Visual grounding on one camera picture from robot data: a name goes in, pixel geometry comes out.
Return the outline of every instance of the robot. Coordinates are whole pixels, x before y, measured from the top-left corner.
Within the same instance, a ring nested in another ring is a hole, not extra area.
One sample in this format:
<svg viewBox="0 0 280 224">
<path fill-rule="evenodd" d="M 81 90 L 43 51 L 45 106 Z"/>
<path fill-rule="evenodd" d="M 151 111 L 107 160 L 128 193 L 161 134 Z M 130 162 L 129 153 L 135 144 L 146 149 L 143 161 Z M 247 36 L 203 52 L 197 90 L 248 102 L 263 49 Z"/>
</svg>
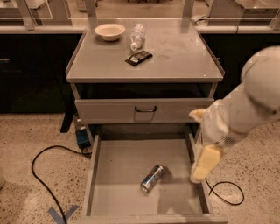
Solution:
<svg viewBox="0 0 280 224">
<path fill-rule="evenodd" d="M 200 183 L 221 161 L 224 147 L 244 139 L 255 127 L 280 119 L 280 46 L 253 55 L 241 71 L 241 84 L 224 99 L 189 114 L 200 123 L 202 149 L 191 181 Z"/>
</svg>

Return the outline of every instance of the black cable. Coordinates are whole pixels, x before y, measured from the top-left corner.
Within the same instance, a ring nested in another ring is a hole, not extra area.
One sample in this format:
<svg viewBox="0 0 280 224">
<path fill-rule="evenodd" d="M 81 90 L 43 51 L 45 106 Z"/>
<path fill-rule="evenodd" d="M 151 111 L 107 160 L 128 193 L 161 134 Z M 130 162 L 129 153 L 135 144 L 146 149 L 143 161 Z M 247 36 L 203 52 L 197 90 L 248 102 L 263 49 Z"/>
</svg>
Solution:
<svg viewBox="0 0 280 224">
<path fill-rule="evenodd" d="M 62 145 L 52 145 L 52 146 L 49 146 L 49 147 L 45 148 L 45 149 L 42 150 L 39 154 L 37 154 L 37 156 L 33 159 L 32 163 L 31 163 L 31 171 L 32 171 L 33 176 L 34 176 L 35 179 L 37 179 L 37 180 L 45 187 L 45 189 L 52 195 L 52 198 L 54 199 L 55 203 L 56 203 L 57 206 L 59 207 L 59 210 L 60 210 L 60 213 L 61 213 L 61 215 L 62 215 L 62 219 L 63 219 L 63 221 L 64 221 L 64 224 L 67 224 L 67 218 L 66 218 L 66 216 L 64 215 L 63 210 L 62 210 L 62 207 L 61 207 L 60 203 L 58 202 L 57 198 L 54 196 L 54 194 L 53 194 L 53 192 L 51 191 L 51 189 L 44 183 L 44 181 L 43 181 L 42 179 L 40 179 L 40 178 L 37 176 L 37 174 L 36 174 L 35 171 L 34 171 L 34 165 L 35 165 L 35 162 L 36 162 L 37 158 L 38 158 L 43 152 L 48 151 L 48 150 L 50 150 L 50 149 L 52 149 L 52 148 L 62 148 L 62 149 L 64 149 L 64 150 L 68 150 L 68 151 L 71 151 L 71 152 L 73 152 L 73 153 L 75 153 L 75 154 L 83 155 L 83 156 L 85 156 L 85 157 L 90 156 L 91 153 L 84 153 L 83 151 L 82 151 L 82 152 L 78 152 L 78 151 L 75 151 L 75 150 L 71 150 L 71 149 L 69 149 L 69 148 L 67 148 L 67 147 L 65 147 L 65 146 L 62 146 Z"/>
<path fill-rule="evenodd" d="M 215 184 L 214 186 L 210 186 L 209 183 L 208 183 L 208 181 L 207 181 L 207 178 L 205 178 L 205 181 L 206 181 L 207 185 L 208 185 L 209 188 L 210 188 L 209 196 L 210 196 L 211 193 L 214 193 L 220 200 L 222 200 L 223 202 L 225 202 L 225 203 L 227 203 L 227 204 L 229 204 L 229 205 L 231 205 L 231 206 L 239 206 L 240 204 L 243 203 L 243 201 L 244 201 L 244 199 L 245 199 L 245 197 L 244 197 L 244 192 L 243 192 L 243 190 L 242 190 L 237 184 L 235 184 L 235 183 L 233 183 L 233 182 L 230 182 L 230 181 L 221 181 L 221 182 L 218 182 L 217 184 Z M 236 186 L 236 187 L 239 189 L 239 191 L 241 192 L 241 195 L 242 195 L 241 201 L 238 202 L 238 203 L 233 203 L 233 202 L 230 202 L 230 201 L 228 201 L 228 200 L 222 198 L 222 197 L 214 190 L 214 188 L 215 188 L 216 186 L 221 185 L 221 184 L 230 184 L 230 185 Z"/>
</svg>

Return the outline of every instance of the soda can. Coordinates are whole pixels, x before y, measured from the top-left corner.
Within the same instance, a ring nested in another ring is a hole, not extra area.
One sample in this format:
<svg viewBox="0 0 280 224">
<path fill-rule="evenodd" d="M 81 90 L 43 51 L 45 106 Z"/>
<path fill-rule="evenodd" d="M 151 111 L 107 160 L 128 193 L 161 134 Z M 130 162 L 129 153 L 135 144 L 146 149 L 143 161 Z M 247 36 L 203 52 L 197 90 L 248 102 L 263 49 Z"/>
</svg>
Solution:
<svg viewBox="0 0 280 224">
<path fill-rule="evenodd" d="M 158 182 L 158 180 L 164 175 L 165 169 L 162 165 L 157 164 L 145 177 L 145 179 L 141 183 L 141 188 L 149 193 L 154 185 Z"/>
</svg>

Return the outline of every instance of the speckled floor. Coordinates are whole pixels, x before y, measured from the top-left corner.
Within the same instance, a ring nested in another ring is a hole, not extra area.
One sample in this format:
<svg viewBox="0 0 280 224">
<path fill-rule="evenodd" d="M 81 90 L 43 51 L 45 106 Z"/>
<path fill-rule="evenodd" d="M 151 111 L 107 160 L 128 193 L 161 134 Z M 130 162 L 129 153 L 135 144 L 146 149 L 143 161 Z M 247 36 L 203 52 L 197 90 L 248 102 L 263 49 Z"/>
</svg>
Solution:
<svg viewBox="0 0 280 224">
<path fill-rule="evenodd" d="M 48 210 L 57 206 L 45 188 L 32 176 L 34 157 L 45 147 L 61 144 L 79 151 L 74 126 L 60 133 L 62 114 L 0 115 L 0 166 L 6 184 L 0 191 L 0 223 L 56 223 Z M 280 122 L 252 130 L 248 137 L 227 150 L 227 154 L 208 177 L 211 185 L 233 181 L 242 188 L 245 200 L 230 206 L 211 195 L 213 210 L 226 215 L 233 224 L 280 223 Z M 38 159 L 35 170 L 57 195 L 65 211 L 79 208 L 70 219 L 81 216 L 89 159 L 71 152 L 50 150 Z M 216 191 L 237 202 L 241 195 L 230 185 Z"/>
</svg>

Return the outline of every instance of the bottle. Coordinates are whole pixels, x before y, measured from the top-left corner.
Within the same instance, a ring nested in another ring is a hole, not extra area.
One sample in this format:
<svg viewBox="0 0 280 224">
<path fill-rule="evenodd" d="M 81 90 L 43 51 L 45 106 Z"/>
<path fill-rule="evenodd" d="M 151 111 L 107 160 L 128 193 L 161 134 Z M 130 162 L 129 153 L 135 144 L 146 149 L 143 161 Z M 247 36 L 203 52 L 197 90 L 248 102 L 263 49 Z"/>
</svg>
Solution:
<svg viewBox="0 0 280 224">
<path fill-rule="evenodd" d="M 131 45 L 130 49 L 136 51 L 141 48 L 144 42 L 145 28 L 143 24 L 136 24 L 133 28 L 133 32 L 130 35 Z"/>
</svg>

